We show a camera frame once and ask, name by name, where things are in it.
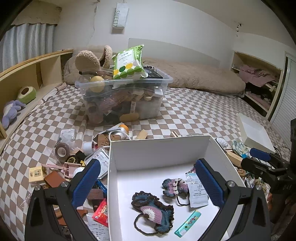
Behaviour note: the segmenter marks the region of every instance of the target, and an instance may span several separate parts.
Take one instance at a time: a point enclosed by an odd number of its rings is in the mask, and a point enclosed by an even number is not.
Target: fuzzy slipper
[[[97,56],[88,50],[83,50],[78,53],[75,59],[75,66],[81,72],[97,71],[100,68],[110,68],[112,58],[112,49],[110,46],[105,46],[102,56],[98,59]]]

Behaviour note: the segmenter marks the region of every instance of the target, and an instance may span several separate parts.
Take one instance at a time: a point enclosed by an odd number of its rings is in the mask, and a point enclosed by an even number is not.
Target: ceiling
[[[174,0],[198,8],[232,29],[261,35],[296,48],[278,17],[261,0]]]

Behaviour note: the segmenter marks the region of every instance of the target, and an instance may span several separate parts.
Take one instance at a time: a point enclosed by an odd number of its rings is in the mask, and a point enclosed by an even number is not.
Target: small yellow box
[[[39,182],[44,180],[42,167],[31,167],[29,169],[29,183]]]

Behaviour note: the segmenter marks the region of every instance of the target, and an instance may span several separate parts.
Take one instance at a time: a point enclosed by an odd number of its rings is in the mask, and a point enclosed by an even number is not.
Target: blue gripper pad
[[[270,161],[271,160],[271,157],[268,153],[264,152],[264,151],[261,151],[261,150],[258,150],[256,148],[252,148],[250,150],[250,155],[253,156],[253,157],[256,157],[258,158],[259,160],[262,160],[262,161]]]
[[[87,164],[86,168],[82,172],[76,174],[78,175],[81,173],[83,177],[77,184],[76,188],[73,190],[72,205],[75,209],[83,205],[87,195],[89,194],[90,190],[92,189],[94,183],[96,182],[101,172],[101,164],[98,160],[91,160]]]
[[[202,182],[206,192],[208,193],[212,203],[219,208],[224,205],[224,193],[218,182],[213,175],[202,163],[201,160],[197,160],[195,164],[195,172],[199,180]]]

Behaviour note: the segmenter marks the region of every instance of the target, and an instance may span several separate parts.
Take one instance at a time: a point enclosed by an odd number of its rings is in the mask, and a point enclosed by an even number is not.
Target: checkered bedsheet
[[[269,122],[246,102],[213,93],[185,88],[168,88],[160,107],[159,116],[149,120],[127,123],[130,136],[137,136],[142,129],[148,138],[170,137],[171,131],[211,134],[223,137],[229,144],[240,138],[236,114],[242,113],[262,124],[275,146],[285,146]],[[91,141],[92,136],[111,126],[87,125],[85,107],[80,91],[67,87],[50,98],[28,116],[11,136],[0,157],[0,214],[12,234],[24,240],[26,210],[20,207],[32,192],[28,183],[29,167],[45,164],[62,128],[75,127],[76,144]],[[281,150],[288,159],[289,153]],[[87,204],[84,208],[93,212]]]

